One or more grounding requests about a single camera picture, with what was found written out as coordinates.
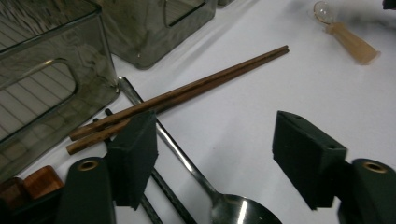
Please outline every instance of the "wooden chopstick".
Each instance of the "wooden chopstick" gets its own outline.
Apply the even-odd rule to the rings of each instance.
[[[288,46],[271,50],[263,55],[217,72],[209,77],[204,77],[183,87],[154,97],[140,105],[134,105],[104,119],[99,119],[96,122],[77,128],[69,134],[69,137],[72,140],[80,140],[67,146],[66,149],[70,155],[77,153],[86,147],[90,147],[118,133],[129,122],[128,118],[133,115],[147,110],[154,110],[156,113],[161,113],[168,108],[179,105],[199,94],[212,90],[288,52]]]

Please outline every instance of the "white tablecloth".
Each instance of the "white tablecloth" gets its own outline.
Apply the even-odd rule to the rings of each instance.
[[[289,54],[158,116],[218,191],[253,199],[287,224],[338,223],[339,201],[311,211],[273,160],[276,111],[311,121],[348,148],[348,162],[367,158],[396,169],[396,11],[383,10],[380,0],[329,1],[338,21],[381,51],[363,66],[315,21],[314,4],[235,0],[148,70],[113,57],[118,76],[147,100],[289,45]],[[120,95],[109,108],[130,105]],[[65,179],[73,162],[106,152],[99,144],[70,157],[68,144],[65,139],[20,176],[49,164]],[[195,220],[208,223],[208,196],[160,139],[159,153],[156,169]],[[181,223],[151,179],[146,195],[164,223]],[[118,223],[149,223],[141,207],[116,212]]]

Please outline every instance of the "wooden block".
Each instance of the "wooden block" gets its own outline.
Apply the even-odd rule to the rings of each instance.
[[[23,180],[18,177],[10,178],[0,184],[0,199],[4,200],[10,210],[14,210],[31,200],[23,186]]]
[[[64,186],[52,166],[45,166],[24,179],[24,186],[33,199],[53,192]]]

